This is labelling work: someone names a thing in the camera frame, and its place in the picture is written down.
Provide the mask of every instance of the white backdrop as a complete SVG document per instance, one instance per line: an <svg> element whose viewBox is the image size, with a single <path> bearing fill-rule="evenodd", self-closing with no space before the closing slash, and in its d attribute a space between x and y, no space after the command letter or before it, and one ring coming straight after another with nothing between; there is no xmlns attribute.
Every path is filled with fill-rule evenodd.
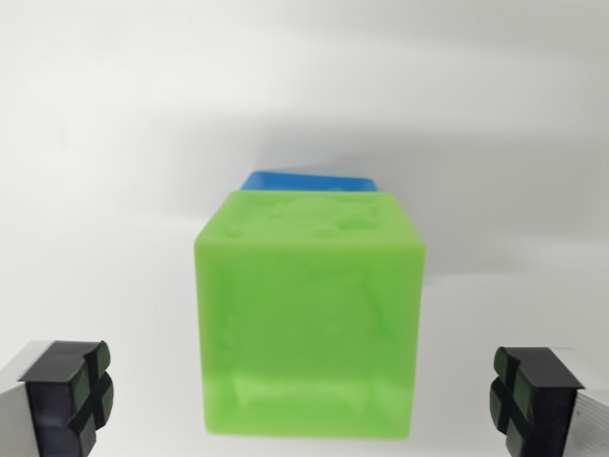
<svg viewBox="0 0 609 457"><path fill-rule="evenodd" d="M105 339L97 457L503 456L500 345L609 349L609 2L0 0L0 364ZM215 437L192 243L253 169L356 174L428 243L406 442Z"/></svg>

